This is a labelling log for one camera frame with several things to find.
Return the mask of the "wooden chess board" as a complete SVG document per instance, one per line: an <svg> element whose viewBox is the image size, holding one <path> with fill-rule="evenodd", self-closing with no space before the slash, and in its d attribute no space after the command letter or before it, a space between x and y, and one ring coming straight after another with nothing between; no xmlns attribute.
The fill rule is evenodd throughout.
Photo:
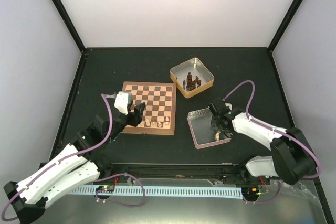
<svg viewBox="0 0 336 224"><path fill-rule="evenodd" d="M146 107L143 112L142 121L144 127L126 126L124 134L150 134L150 135L174 135L175 115L176 115L176 84L158 82L131 82L125 81L123 91L132 94L134 106L145 102ZM165 126L165 117L170 118L170 126ZM152 122L162 122L161 127L146 127L145 120Z"/></svg>

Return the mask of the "gold tin box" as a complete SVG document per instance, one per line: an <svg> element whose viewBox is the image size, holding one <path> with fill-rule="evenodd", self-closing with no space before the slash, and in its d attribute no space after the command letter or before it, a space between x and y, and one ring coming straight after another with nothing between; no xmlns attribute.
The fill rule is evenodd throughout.
<svg viewBox="0 0 336 224"><path fill-rule="evenodd" d="M198 58L192 58L171 68L170 77L187 99L210 88L215 80L213 74Z"/></svg>

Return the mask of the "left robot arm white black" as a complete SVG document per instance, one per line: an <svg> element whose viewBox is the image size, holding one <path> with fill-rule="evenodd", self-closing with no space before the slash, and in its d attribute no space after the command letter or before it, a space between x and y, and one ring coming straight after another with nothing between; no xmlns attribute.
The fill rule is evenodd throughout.
<svg viewBox="0 0 336 224"><path fill-rule="evenodd" d="M126 126L142 121L145 103L131 111L131 102L111 106L105 102L107 115L96 115L95 121L80 131L74 141L36 173L20 182L8 182L4 191L8 197L1 219L33 223L46 209L71 190L90 182L108 181L113 174L111 163L103 150Z"/></svg>

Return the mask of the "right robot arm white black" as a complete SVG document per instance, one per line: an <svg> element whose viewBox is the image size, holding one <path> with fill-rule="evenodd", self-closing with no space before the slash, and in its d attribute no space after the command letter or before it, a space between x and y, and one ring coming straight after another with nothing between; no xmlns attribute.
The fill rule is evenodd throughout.
<svg viewBox="0 0 336 224"><path fill-rule="evenodd" d="M216 140L231 140L242 134L270 150L269 156L256 156L245 162L238 171L239 179L252 183L259 176L278 177L289 185L303 178L312 177L318 170L317 159L311 148L305 145L306 138L301 130L275 127L241 109L231 109L220 98L209 104L212 113L211 130Z"/></svg>

